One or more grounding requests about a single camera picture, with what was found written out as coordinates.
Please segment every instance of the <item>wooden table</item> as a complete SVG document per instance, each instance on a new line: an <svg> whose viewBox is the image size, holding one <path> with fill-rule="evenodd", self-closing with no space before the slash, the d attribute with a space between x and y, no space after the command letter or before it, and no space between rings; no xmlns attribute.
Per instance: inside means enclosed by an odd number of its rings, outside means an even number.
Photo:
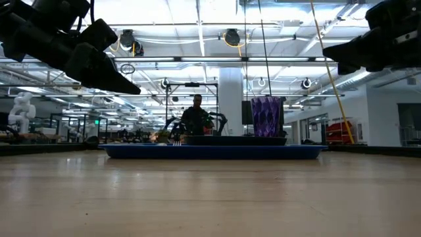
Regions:
<svg viewBox="0 0 421 237"><path fill-rule="evenodd" d="M0 236L419 236L421 159L0 159Z"/></svg>

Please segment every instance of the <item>blue tray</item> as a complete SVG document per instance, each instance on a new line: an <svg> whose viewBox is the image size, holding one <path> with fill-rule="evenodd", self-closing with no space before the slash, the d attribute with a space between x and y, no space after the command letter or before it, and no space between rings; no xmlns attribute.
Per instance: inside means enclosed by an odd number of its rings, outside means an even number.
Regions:
<svg viewBox="0 0 421 237"><path fill-rule="evenodd" d="M316 159L326 149L323 145L155 145L107 144L100 145L107 154L117 159Z"/></svg>

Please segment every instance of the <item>white column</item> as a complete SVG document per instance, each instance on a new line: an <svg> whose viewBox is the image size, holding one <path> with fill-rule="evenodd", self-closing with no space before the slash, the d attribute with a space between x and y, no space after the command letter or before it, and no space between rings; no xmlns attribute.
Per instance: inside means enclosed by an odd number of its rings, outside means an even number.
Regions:
<svg viewBox="0 0 421 237"><path fill-rule="evenodd" d="M243 135L241 101L243 99L243 74L241 68L219 69L219 110L228 119L223 136Z"/></svg>

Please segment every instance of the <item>humanoid robot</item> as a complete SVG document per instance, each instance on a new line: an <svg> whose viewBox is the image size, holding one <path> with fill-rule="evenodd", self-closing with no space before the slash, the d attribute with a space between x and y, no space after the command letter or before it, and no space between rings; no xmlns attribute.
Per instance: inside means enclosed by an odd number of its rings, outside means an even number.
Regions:
<svg viewBox="0 0 421 237"><path fill-rule="evenodd" d="M30 100L32 94L29 92L20 92L14 99L14 105L9 113L9 124L14 125L18 121L20 123L21 134L27 134L29 131L29 120L35 118L36 108L31 105Z"/></svg>

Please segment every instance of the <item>man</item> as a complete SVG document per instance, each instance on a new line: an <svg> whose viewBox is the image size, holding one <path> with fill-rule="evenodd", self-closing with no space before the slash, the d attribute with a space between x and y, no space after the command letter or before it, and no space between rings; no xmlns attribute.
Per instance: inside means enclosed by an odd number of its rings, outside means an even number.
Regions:
<svg viewBox="0 0 421 237"><path fill-rule="evenodd" d="M208 113L200 108L202 104L202 95L195 95L193 98L193 106L186 109L182 116L182 123L186 125L187 131L191 132L194 136L203 136L204 118Z"/></svg>

